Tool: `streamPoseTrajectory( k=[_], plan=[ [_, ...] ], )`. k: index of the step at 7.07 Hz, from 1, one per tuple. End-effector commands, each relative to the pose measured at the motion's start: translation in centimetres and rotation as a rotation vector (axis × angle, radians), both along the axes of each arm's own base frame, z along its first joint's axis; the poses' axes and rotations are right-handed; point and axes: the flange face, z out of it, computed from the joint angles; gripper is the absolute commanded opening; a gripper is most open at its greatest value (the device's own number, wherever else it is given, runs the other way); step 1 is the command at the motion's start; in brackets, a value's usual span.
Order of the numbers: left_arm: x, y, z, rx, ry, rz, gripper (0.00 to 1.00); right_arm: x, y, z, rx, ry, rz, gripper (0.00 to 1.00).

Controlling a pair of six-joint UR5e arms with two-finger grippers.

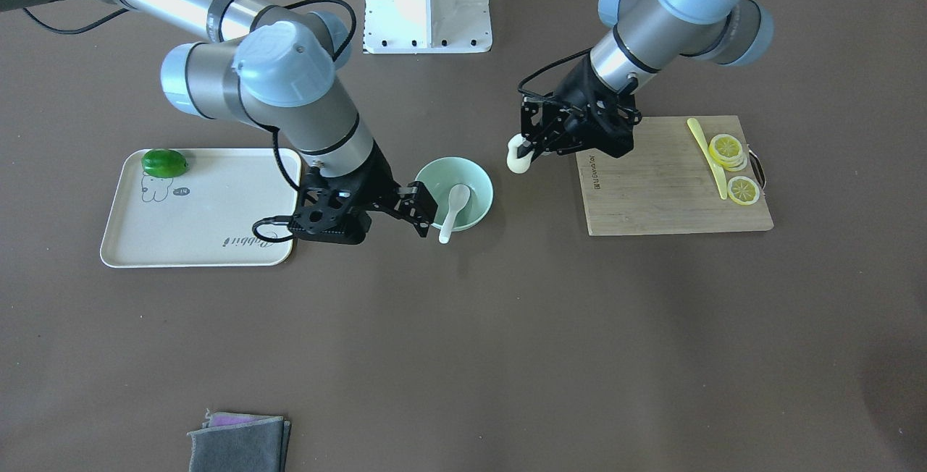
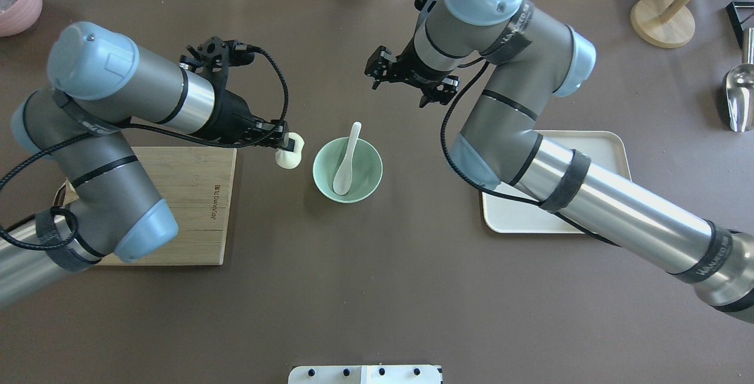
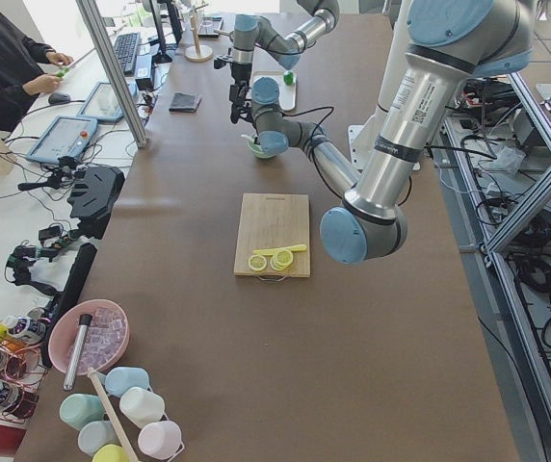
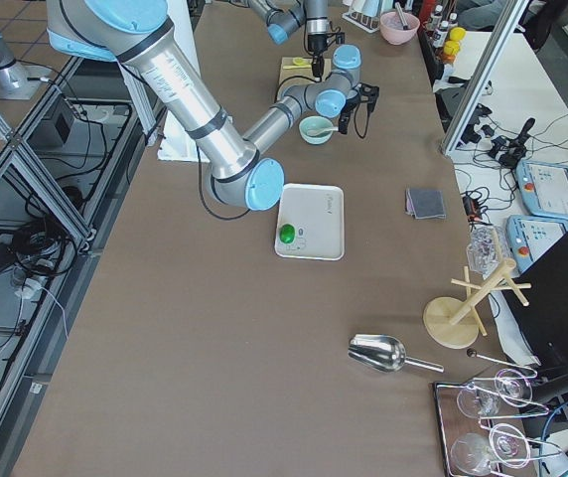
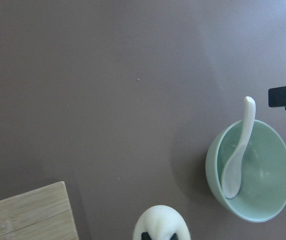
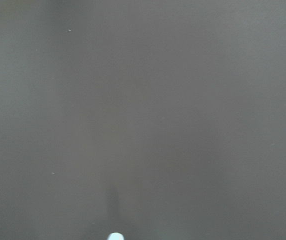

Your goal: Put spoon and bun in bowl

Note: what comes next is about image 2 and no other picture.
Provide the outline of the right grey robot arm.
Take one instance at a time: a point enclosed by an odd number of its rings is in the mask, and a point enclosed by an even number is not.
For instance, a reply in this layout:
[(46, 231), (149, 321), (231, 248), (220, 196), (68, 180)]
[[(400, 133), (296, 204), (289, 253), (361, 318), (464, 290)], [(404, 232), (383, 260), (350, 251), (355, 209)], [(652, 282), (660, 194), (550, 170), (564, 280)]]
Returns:
[(753, 320), (752, 236), (717, 225), (606, 169), (589, 155), (536, 131), (554, 97), (589, 78), (596, 49), (571, 25), (529, 0), (415, 0), (420, 16), (399, 54), (375, 49), (365, 74), (422, 91), (451, 115), (465, 94), (454, 75), (478, 54), (494, 67), (452, 145), (441, 124), (449, 168), (482, 193), (504, 184), (519, 202), (588, 236), (629, 250), (694, 288), (718, 312)]

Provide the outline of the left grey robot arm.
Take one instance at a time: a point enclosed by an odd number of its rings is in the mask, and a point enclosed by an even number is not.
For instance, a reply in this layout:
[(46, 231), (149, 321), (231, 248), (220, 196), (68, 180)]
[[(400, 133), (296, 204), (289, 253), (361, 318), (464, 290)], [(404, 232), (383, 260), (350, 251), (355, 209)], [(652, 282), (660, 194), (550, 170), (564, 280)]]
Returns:
[[(269, 147), (280, 167), (300, 164), (305, 142), (290, 131), (290, 94), (272, 56), (253, 44), (208, 38), (172, 62), (92, 22), (62, 30), (49, 52), (49, 84), (13, 114), (12, 134), (31, 156), (54, 160), (77, 199), (2, 229), (2, 308), (108, 255), (129, 263), (177, 236), (178, 225), (125, 129), (218, 148)], [(229, 70), (269, 60), (283, 88), (280, 117), (266, 120), (227, 88)]]

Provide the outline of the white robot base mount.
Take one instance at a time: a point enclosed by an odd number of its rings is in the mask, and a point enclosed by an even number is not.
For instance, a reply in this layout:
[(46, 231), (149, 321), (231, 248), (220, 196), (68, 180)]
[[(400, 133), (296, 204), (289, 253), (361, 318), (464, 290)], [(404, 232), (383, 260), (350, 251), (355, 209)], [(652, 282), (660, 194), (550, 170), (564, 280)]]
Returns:
[(293, 368), (288, 383), (444, 383), (441, 366), (428, 363), (398, 365), (312, 365)]

